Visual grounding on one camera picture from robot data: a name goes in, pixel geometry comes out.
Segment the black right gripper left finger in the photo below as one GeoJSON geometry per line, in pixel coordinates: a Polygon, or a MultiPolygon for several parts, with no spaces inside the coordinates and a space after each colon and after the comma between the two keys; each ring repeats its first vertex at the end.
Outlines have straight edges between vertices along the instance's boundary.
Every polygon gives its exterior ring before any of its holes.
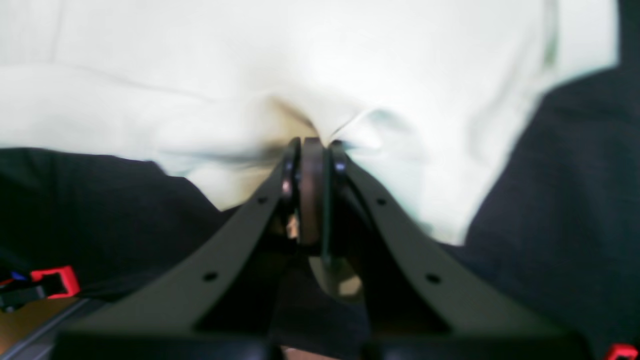
{"type": "Polygon", "coordinates": [[[138,292],[60,333],[57,360],[283,360],[267,338],[279,280],[297,242],[278,239],[299,205],[303,159],[322,164],[317,137],[283,159],[213,237],[138,292]]]}

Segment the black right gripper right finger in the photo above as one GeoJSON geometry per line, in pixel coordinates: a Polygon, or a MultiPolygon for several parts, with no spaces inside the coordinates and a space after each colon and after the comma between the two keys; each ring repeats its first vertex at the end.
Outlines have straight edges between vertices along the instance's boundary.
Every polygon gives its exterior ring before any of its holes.
{"type": "Polygon", "coordinates": [[[372,337],[364,360],[589,360],[585,341],[457,262],[342,143],[327,151],[371,235],[359,247],[372,337]]]}

